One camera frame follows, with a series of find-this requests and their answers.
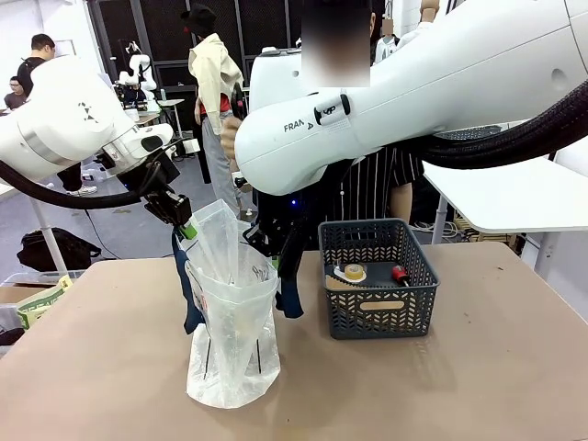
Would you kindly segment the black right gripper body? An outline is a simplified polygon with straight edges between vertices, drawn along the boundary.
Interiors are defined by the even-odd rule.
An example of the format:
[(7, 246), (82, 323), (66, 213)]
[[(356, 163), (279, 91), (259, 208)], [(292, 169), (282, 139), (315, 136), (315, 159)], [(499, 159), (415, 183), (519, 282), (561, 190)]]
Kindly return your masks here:
[(305, 228), (305, 251), (318, 249), (317, 194), (312, 188), (285, 195), (272, 196), (254, 191), (257, 215), (242, 233), (244, 240), (265, 256), (280, 254), (292, 229)]

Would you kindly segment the white plastic shopping bag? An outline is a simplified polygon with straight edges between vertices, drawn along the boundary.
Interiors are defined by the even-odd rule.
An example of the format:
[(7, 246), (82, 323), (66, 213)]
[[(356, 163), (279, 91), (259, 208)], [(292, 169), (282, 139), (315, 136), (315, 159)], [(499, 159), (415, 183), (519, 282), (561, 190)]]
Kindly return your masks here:
[(198, 236), (172, 235), (192, 338), (187, 395), (218, 409), (263, 396), (279, 375), (273, 306), (280, 287), (272, 260), (249, 245), (222, 200), (192, 214)]

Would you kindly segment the dark grey plastic basket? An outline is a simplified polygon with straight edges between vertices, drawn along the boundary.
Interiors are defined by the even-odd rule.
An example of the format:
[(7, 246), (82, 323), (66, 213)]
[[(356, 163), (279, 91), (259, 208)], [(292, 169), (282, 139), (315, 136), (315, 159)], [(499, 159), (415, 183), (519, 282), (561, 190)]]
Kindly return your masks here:
[(436, 137), (453, 141), (476, 140), (498, 134), (502, 131), (502, 129), (503, 127), (500, 125), (487, 125), (440, 132), (436, 134)]
[[(340, 340), (417, 337), (428, 334), (438, 277), (403, 220), (345, 220), (319, 226), (323, 287), (331, 337)], [(335, 266), (360, 264), (367, 278), (351, 290), (325, 288)], [(403, 266), (410, 286), (396, 283)]]

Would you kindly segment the black handheld controller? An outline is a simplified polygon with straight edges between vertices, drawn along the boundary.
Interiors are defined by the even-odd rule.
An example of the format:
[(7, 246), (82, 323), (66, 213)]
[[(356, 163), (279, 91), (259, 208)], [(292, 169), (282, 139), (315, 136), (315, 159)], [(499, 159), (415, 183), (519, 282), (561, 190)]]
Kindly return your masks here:
[(245, 95), (239, 83), (236, 83), (232, 90), (231, 109), (232, 114), (239, 120), (243, 120), (247, 115)]

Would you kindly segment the person's right hand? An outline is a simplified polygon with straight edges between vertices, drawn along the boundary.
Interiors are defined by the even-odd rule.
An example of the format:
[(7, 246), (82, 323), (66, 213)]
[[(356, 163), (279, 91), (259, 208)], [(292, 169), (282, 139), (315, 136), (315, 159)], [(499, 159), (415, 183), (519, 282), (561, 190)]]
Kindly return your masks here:
[(223, 151), (224, 158), (228, 161), (230, 170), (237, 172), (239, 167), (235, 160), (235, 139), (237, 130), (240, 128), (242, 121), (235, 116), (226, 118), (222, 123), (220, 132), (220, 147)]

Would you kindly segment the roll of tape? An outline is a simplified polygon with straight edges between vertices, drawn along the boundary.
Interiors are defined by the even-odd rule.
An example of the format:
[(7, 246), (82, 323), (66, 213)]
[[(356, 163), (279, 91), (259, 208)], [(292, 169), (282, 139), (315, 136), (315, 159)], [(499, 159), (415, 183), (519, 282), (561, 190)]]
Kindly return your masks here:
[(346, 282), (346, 283), (350, 283), (350, 284), (358, 284), (358, 283), (360, 283), (360, 282), (364, 281), (364, 280), (367, 278), (367, 272), (366, 272), (366, 278), (365, 278), (364, 280), (361, 280), (361, 281), (352, 281), (352, 280), (348, 280), (348, 279), (346, 279), (346, 278), (345, 278), (345, 274), (344, 274), (345, 266), (346, 266), (346, 265), (344, 265), (344, 266), (341, 266), (341, 265), (339, 265), (339, 266), (335, 266), (335, 267), (334, 267), (334, 270), (333, 270), (333, 272), (334, 272), (334, 275), (335, 275), (336, 277), (338, 277), (338, 278), (342, 279), (344, 282)]

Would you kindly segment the person in black striped shirt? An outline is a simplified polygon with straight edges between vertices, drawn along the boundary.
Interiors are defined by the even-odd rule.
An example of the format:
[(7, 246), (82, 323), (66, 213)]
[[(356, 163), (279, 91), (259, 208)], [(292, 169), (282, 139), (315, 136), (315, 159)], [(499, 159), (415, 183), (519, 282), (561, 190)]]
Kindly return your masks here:
[[(376, 14), (372, 0), (303, 0), (302, 47), (314, 48), (319, 65), (334, 76), (357, 74), (371, 62)], [(392, 218), (393, 199), (411, 199), (424, 174), (423, 162), (392, 146), (365, 157), (339, 185), (327, 212), (329, 221)]]

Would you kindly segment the white table with round leg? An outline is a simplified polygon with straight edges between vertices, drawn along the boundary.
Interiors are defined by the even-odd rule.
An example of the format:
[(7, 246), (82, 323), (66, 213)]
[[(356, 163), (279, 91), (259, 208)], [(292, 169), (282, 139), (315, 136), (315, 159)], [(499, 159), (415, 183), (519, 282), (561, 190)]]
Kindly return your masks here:
[[(11, 187), (5, 181), (0, 179), (0, 201), (7, 199), (7, 198), (11, 198), (17, 193), (18, 193), (17, 189), (15, 189), (14, 187)], [(39, 222), (40, 230), (42, 232), (45, 243), (48, 246), (48, 250), (50, 252), (52, 262), (56, 266), (56, 271), (60, 275), (65, 275), (68, 272), (68, 269), (66, 267), (66, 264), (63, 260), (62, 254), (61, 254), (61, 251), (60, 251), (59, 246), (57, 244), (57, 241), (56, 241), (54, 234), (52, 232), (52, 228), (44, 216), (40, 202), (32, 197), (29, 197), (28, 199), (29, 199), (30, 204), (33, 208), (33, 211), (36, 215), (36, 218)]]

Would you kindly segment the mannequin with beige jacket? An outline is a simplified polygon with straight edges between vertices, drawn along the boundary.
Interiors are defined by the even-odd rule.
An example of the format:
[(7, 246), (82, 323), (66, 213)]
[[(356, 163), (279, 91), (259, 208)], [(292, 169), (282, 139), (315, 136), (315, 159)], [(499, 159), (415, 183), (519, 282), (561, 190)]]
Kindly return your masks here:
[(232, 91), (243, 84), (243, 74), (215, 30), (217, 16), (212, 9), (193, 0), (181, 18), (185, 29), (197, 38), (188, 54), (188, 70), (197, 81), (195, 121), (201, 127), (213, 191), (239, 215), (240, 191), (232, 181), (220, 135), (224, 120), (232, 116)]

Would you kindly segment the brown cardboard box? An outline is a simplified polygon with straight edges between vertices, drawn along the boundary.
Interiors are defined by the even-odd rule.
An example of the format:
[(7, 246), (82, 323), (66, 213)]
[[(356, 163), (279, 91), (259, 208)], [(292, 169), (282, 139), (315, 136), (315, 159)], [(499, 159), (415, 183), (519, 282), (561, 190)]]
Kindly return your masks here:
[(40, 299), (54, 291), (55, 287), (0, 287), (0, 305)]

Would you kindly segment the seated person in dark shirt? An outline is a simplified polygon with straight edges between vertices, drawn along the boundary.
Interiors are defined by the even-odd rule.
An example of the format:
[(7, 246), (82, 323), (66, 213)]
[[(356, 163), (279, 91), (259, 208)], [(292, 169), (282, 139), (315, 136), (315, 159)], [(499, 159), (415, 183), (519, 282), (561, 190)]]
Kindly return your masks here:
[(15, 109), (25, 104), (27, 102), (28, 97), (25, 93), (22, 84), (19, 82), (16, 76), (12, 76), (10, 78), (9, 85), (11, 87), (12, 92), (4, 97), (4, 101), (6, 104), (6, 108), (10, 111), (14, 111)]

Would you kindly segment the standing person with backpack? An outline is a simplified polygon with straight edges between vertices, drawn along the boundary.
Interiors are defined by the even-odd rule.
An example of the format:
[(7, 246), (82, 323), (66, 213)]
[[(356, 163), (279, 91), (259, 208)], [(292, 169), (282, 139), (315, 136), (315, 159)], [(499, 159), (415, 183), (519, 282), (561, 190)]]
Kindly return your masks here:
[[(46, 34), (36, 34), (31, 38), (31, 54), (22, 60), (17, 69), (17, 79), (24, 88), (27, 96), (30, 96), (33, 81), (31, 73), (41, 64), (55, 57), (55, 43)], [(97, 192), (96, 186), (83, 184), (82, 169), (80, 164), (75, 164), (57, 174), (62, 182), (63, 189), (71, 196), (89, 196)]]

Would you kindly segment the mannequin in white coat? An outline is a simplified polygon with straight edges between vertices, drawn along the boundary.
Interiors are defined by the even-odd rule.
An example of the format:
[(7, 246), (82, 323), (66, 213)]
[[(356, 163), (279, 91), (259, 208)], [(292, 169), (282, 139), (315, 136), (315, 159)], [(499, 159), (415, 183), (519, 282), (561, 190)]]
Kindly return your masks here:
[(396, 50), (400, 39), (394, 33), (394, 22), (391, 18), (383, 18), (381, 37), (377, 41), (374, 64), (389, 58)]

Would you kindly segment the white side table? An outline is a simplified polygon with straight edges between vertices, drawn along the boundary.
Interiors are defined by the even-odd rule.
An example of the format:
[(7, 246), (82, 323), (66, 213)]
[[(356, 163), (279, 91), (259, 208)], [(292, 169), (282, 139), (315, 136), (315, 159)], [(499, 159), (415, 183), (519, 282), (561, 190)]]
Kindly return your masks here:
[(426, 163), (425, 178), (439, 193), (432, 243), (442, 242), (447, 206), (489, 234), (542, 233), (534, 269), (548, 275), (563, 232), (588, 232), (588, 176), (544, 157), (481, 170)]

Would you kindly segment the mannequin with white shirt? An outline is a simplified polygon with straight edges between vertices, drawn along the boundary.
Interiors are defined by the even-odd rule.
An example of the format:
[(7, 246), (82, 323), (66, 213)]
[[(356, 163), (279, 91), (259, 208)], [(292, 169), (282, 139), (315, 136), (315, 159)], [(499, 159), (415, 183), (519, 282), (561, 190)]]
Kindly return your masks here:
[(420, 7), (420, 21), (417, 27), (403, 35), (397, 45), (397, 50), (405, 47), (411, 41), (417, 39), (424, 34), (435, 21), (435, 17), (439, 10), (439, 0), (422, 0)]

